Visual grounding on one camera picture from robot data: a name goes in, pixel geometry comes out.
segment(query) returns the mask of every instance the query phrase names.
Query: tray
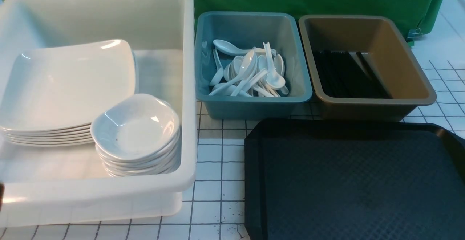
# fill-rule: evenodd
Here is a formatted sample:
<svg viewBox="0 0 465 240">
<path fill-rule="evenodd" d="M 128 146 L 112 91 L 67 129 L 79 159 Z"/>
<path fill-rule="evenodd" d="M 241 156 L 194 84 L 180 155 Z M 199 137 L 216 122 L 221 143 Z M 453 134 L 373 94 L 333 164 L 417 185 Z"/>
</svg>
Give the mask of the tray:
<svg viewBox="0 0 465 240">
<path fill-rule="evenodd" d="M 465 150 L 433 124 L 266 120 L 245 140 L 252 240 L 462 239 Z"/>
</svg>

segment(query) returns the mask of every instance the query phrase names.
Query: white plastic spoon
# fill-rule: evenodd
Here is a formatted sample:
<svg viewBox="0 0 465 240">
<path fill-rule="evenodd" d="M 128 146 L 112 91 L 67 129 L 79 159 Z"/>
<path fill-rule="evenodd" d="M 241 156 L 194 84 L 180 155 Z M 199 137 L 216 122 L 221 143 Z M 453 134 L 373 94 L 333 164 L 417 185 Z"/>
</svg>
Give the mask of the white plastic spoon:
<svg viewBox="0 0 465 240">
<path fill-rule="evenodd" d="M 278 54 L 276 57 L 274 57 L 273 64 L 274 68 L 276 68 L 277 73 L 284 77 L 284 60 L 281 57 L 281 55 Z M 279 91 L 281 91 L 281 93 L 283 93 L 283 95 L 285 96 L 289 94 L 289 89 L 285 84 L 282 88 L 279 89 Z"/>
<path fill-rule="evenodd" d="M 213 87 L 213 90 L 216 90 L 222 86 L 224 86 L 226 83 L 219 83 L 218 85 L 214 86 Z M 220 93 L 216 94 L 217 96 L 230 96 L 234 91 L 236 90 L 236 86 L 232 85 L 232 86 L 228 86 L 228 88 L 226 88 L 225 90 L 221 91 Z M 247 92 L 241 90 L 239 91 L 239 94 L 238 96 L 240 97 L 251 97 L 251 95 L 249 95 Z"/>
<path fill-rule="evenodd" d="M 268 74 L 266 75 L 266 83 L 273 89 L 279 90 L 286 84 L 286 80 L 277 73 L 274 68 L 273 57 L 271 55 L 270 43 L 264 43 L 264 50 L 266 53 L 266 62 L 268 64 Z"/>
<path fill-rule="evenodd" d="M 230 55 L 230 56 L 244 56 L 245 54 L 249 53 L 252 49 L 240 49 L 233 45 L 232 43 L 227 42 L 226 40 L 213 40 L 213 45 L 218 48 L 221 53 Z M 256 53 L 264 53 L 263 48 L 254 48 Z M 271 50 L 273 56 L 276 56 L 276 50 Z"/>
<path fill-rule="evenodd" d="M 229 74 L 230 74 L 229 70 L 231 69 L 230 67 L 231 67 L 231 63 L 229 63 L 223 71 L 223 78 L 226 80 L 226 82 L 231 80 L 231 78 L 229 77 Z"/>
<path fill-rule="evenodd" d="M 224 74 L 223 65 L 221 64 L 221 61 L 219 61 L 218 50 L 216 50 L 216 48 L 213 49 L 213 58 L 215 58 L 216 73 L 211 79 L 210 86 L 217 85 L 223 78 Z"/>
<path fill-rule="evenodd" d="M 284 66 L 284 59 L 281 55 L 278 54 L 276 55 L 276 57 L 273 58 L 273 64 L 274 68 L 276 68 L 277 73 L 281 76 L 284 76 L 284 73 L 286 72 L 286 67 Z"/>
<path fill-rule="evenodd" d="M 239 91 L 242 91 L 242 88 L 250 82 L 250 80 L 254 77 L 255 75 L 255 71 L 257 70 L 257 61 L 255 60 L 255 63 L 253 64 L 250 64 L 249 65 L 249 68 L 252 67 L 254 68 L 253 70 L 250 71 L 250 74 L 247 76 L 247 75 L 244 75 L 244 79 L 242 81 L 240 81 L 239 85 L 237 85 L 237 88 L 236 90 L 234 90 L 234 92 L 231 94 L 232 97 L 235 97 L 237 96 L 237 94 L 239 94 Z"/>
<path fill-rule="evenodd" d="M 256 63 L 256 60 L 257 55 L 255 54 L 255 51 L 252 50 L 249 53 L 247 53 L 244 57 L 244 61 L 242 61 L 241 69 L 238 72 L 237 76 L 235 76 L 232 80 L 226 82 L 226 85 L 220 86 L 208 95 L 213 96 L 216 93 L 222 91 L 223 89 L 228 88 L 228 86 L 232 86 L 234 83 L 243 80 L 245 76 L 249 76 L 253 72 L 253 70 L 255 70 L 255 67 L 250 65 L 254 65 Z"/>
<path fill-rule="evenodd" d="M 232 60 L 232 72 L 236 75 L 239 73 L 240 67 L 242 66 L 242 62 L 244 61 L 243 56 L 235 56 Z"/>
<path fill-rule="evenodd" d="M 252 88 L 260 79 L 262 79 L 266 74 L 268 73 L 268 70 L 266 68 L 263 68 L 260 70 L 255 76 L 253 76 L 246 85 L 242 88 L 242 90 L 247 91 Z"/>
</svg>

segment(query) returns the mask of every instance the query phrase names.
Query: metal clip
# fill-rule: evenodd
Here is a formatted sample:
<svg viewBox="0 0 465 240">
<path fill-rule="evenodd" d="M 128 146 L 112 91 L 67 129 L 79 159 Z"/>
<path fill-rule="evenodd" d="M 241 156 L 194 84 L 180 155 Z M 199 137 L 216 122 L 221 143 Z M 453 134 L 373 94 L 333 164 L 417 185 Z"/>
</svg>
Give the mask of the metal clip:
<svg viewBox="0 0 465 240">
<path fill-rule="evenodd" d="M 407 34 L 408 40 L 419 40 L 423 38 L 423 33 L 421 32 L 421 28 L 411 29 Z"/>
</svg>

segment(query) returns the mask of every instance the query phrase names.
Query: teal plastic tray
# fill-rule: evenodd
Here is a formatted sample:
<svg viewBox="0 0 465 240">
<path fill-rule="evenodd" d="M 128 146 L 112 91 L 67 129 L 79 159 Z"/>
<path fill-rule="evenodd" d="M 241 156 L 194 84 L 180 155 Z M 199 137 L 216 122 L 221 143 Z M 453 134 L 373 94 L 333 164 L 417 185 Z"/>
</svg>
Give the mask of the teal plastic tray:
<svg viewBox="0 0 465 240">
<path fill-rule="evenodd" d="M 284 58 L 289 96 L 208 96 L 211 91 L 208 84 L 216 73 L 212 53 L 215 39 L 229 41 L 243 49 L 262 48 L 263 42 L 269 42 Z M 232 60 L 231 56 L 220 52 L 219 58 L 224 67 Z M 204 102 L 213 119 L 288 117 L 296 104 L 308 101 L 313 94 L 297 23 L 284 13 L 206 12 L 200 15 L 195 40 L 195 74 L 197 99 Z"/>
</svg>

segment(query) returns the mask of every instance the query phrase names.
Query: plate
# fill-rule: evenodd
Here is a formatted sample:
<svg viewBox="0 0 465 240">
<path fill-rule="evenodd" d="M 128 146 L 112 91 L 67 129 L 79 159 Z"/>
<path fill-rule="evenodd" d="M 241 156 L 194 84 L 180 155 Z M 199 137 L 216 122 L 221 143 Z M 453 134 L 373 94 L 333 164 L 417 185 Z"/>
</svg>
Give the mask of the plate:
<svg viewBox="0 0 465 240">
<path fill-rule="evenodd" d="M 19 137 L 12 137 L 12 136 L 5 136 L 6 139 L 8 140 L 14 140 L 17 142 L 24 142 L 24 143 L 35 143 L 35 142 L 73 142 L 76 140 L 81 140 L 81 139 L 90 139 L 92 136 L 90 134 L 84 135 L 84 136 L 79 136 L 79 137 L 74 137 L 74 138 L 19 138 Z"/>
<path fill-rule="evenodd" d="M 90 134 L 90 130 L 86 130 L 82 133 L 77 133 L 77 134 L 63 133 L 63 134 L 43 134 L 43 135 L 38 134 L 38 135 L 23 136 L 23 135 L 4 133 L 4 135 L 7 137 L 18 138 L 18 139 L 63 139 L 63 138 L 72 139 L 75 137 L 82 137 L 82 136 L 87 136 L 87 135 L 90 136 L 91 134 Z"/>
<path fill-rule="evenodd" d="M 136 91 L 133 53 L 124 40 L 23 52 L 0 106 L 5 131 L 56 131 L 91 123 Z"/>
<path fill-rule="evenodd" d="M 11 144 L 20 145 L 20 146 L 38 146 L 38 147 L 55 147 L 55 146 L 76 146 L 93 143 L 93 139 L 81 139 L 73 143 L 60 143 L 60 142 L 50 142 L 50 143 L 40 143 L 40 142 L 21 142 L 21 141 L 7 141 Z"/>
</svg>

